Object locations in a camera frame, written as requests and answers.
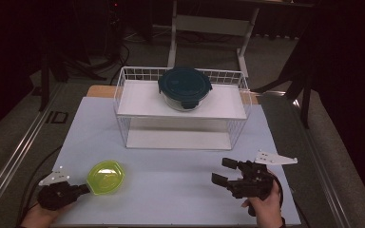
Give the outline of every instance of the wrist strap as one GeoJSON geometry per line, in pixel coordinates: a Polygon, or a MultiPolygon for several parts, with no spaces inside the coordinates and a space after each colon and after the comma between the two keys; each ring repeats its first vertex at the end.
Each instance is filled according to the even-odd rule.
{"type": "Polygon", "coordinates": [[[279,228],[286,228],[286,221],[284,220],[284,217],[282,217],[283,224],[279,228]]]}

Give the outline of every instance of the metal frame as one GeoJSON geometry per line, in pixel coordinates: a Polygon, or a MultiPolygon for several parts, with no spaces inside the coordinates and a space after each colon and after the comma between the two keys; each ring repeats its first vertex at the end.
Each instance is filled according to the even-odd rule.
{"type": "MultiPolygon", "coordinates": [[[[168,71],[170,67],[139,67],[124,66],[121,69],[119,81],[114,93],[114,111],[117,114],[124,92],[124,84],[126,80],[140,81],[158,81],[162,75],[168,71]]],[[[246,120],[229,120],[227,121],[227,130],[231,147],[233,148],[238,140],[244,125],[251,113],[251,94],[248,88],[245,75],[241,71],[234,70],[218,70],[218,69],[201,69],[197,68],[205,76],[209,77],[211,84],[234,85],[237,86],[241,95],[243,109],[245,111],[246,120]]],[[[128,130],[130,126],[130,117],[117,117],[117,123],[120,127],[124,144],[126,145],[128,138],[128,130]]]]}
{"type": "Polygon", "coordinates": [[[239,61],[240,71],[243,73],[244,77],[247,78],[248,71],[244,59],[244,53],[250,41],[258,13],[259,8],[254,8],[249,21],[180,15],[177,13],[177,0],[174,0],[173,17],[171,20],[171,45],[168,54],[167,67],[173,67],[176,63],[177,30],[190,30],[226,35],[236,35],[243,37],[243,44],[241,48],[237,49],[237,57],[239,61]]]}

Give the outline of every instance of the black robotic gripper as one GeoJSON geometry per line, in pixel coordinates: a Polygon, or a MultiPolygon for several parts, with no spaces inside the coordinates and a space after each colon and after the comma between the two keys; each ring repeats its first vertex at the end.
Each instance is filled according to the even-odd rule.
{"type": "Polygon", "coordinates": [[[67,181],[44,186],[37,196],[41,207],[56,211],[76,201],[83,194],[89,193],[86,184],[70,185],[67,181]]]}
{"type": "MultiPolygon", "coordinates": [[[[226,177],[212,173],[213,183],[227,188],[236,199],[258,197],[265,200],[268,198],[276,178],[268,172],[265,164],[223,158],[221,165],[231,169],[238,168],[242,173],[242,179],[228,180],[226,177]]],[[[251,205],[248,208],[248,214],[253,217],[256,215],[251,205]]]]}

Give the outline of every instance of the black cable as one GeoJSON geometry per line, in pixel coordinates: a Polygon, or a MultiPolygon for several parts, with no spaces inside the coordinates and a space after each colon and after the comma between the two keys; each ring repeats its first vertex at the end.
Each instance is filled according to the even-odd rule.
{"type": "Polygon", "coordinates": [[[184,39],[188,43],[194,43],[194,44],[202,44],[202,43],[225,43],[228,42],[233,38],[231,35],[220,35],[218,38],[210,39],[207,38],[203,33],[196,32],[196,31],[184,31],[177,35],[177,38],[184,39]],[[188,34],[188,35],[194,35],[197,37],[197,39],[190,39],[184,36],[181,36],[181,34],[188,34]]]}
{"type": "MultiPolygon", "coordinates": [[[[109,67],[107,67],[107,68],[105,68],[105,69],[103,69],[102,71],[100,71],[100,72],[95,72],[97,75],[101,75],[101,74],[103,74],[103,73],[106,73],[106,72],[108,72],[108,71],[110,71],[112,68],[114,68],[115,66],[117,66],[117,63],[114,63],[112,66],[109,66],[109,67]]],[[[72,76],[69,76],[69,77],[71,77],[71,78],[82,78],[83,76],[81,76],[81,77],[78,77],[79,75],[82,75],[82,74],[79,74],[79,72],[75,72],[75,71],[71,71],[70,73],[72,73],[72,74],[74,74],[74,75],[72,75],[72,76]]]]}
{"type": "Polygon", "coordinates": [[[115,64],[116,60],[117,60],[117,55],[110,54],[109,58],[107,58],[107,61],[93,66],[85,66],[85,68],[89,70],[98,70],[105,67],[110,67],[111,65],[115,64]]]}
{"type": "Polygon", "coordinates": [[[126,57],[125,57],[125,59],[123,59],[123,57],[120,55],[120,63],[121,63],[121,65],[120,65],[120,67],[117,69],[117,71],[114,73],[114,75],[112,76],[112,78],[111,78],[111,80],[110,80],[110,82],[109,82],[109,85],[110,86],[112,86],[112,84],[113,84],[113,82],[114,82],[114,80],[117,78],[117,76],[118,76],[118,74],[120,73],[120,71],[121,71],[121,69],[123,68],[123,67],[125,67],[125,66],[127,66],[127,61],[128,61],[128,59],[129,59],[129,48],[126,46],[126,45],[124,45],[124,44],[121,44],[121,46],[122,47],[124,47],[125,49],[126,49],[126,57]]]}
{"type": "Polygon", "coordinates": [[[280,205],[280,208],[282,207],[282,204],[283,204],[283,188],[282,188],[282,185],[278,179],[277,176],[275,176],[274,174],[271,173],[271,175],[273,176],[274,180],[277,182],[278,184],[278,187],[279,187],[279,193],[280,193],[280,198],[279,198],[279,205],[280,205]]]}
{"type": "Polygon", "coordinates": [[[24,205],[24,201],[25,201],[25,198],[26,198],[26,194],[29,190],[29,186],[35,176],[35,174],[37,173],[37,171],[40,169],[41,165],[43,165],[44,162],[46,162],[46,160],[51,157],[53,154],[55,154],[56,152],[58,152],[60,149],[62,148],[62,145],[60,145],[58,148],[54,149],[52,152],[50,152],[38,165],[37,167],[34,169],[34,171],[32,172],[31,176],[29,177],[29,181],[26,185],[26,189],[25,191],[23,192],[23,196],[22,196],[22,199],[20,201],[20,207],[19,207],[19,212],[17,214],[17,221],[16,221],[16,224],[17,225],[20,225],[20,223],[22,222],[23,218],[26,216],[26,213],[27,211],[29,210],[29,201],[33,195],[33,192],[35,190],[35,188],[37,187],[37,184],[40,182],[40,180],[38,180],[36,183],[33,184],[33,187],[29,193],[29,198],[28,198],[28,204],[24,205]]]}
{"type": "Polygon", "coordinates": [[[310,223],[309,223],[308,219],[306,218],[304,212],[301,210],[301,208],[298,206],[298,203],[294,199],[293,199],[293,201],[295,202],[295,206],[300,211],[301,216],[303,217],[304,221],[306,222],[307,227],[311,228],[310,223]]]}

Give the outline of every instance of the small white tag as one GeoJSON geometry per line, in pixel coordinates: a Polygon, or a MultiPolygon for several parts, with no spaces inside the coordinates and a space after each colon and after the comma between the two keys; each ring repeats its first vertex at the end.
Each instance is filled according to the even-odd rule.
{"type": "Polygon", "coordinates": [[[38,185],[40,185],[40,186],[50,185],[52,183],[67,181],[69,178],[70,178],[70,176],[62,169],[62,166],[60,166],[59,170],[52,171],[52,173],[49,174],[43,180],[41,180],[38,183],[38,185]]]}
{"type": "Polygon", "coordinates": [[[262,164],[293,164],[298,163],[298,159],[291,159],[278,154],[259,152],[254,162],[262,164]]]}

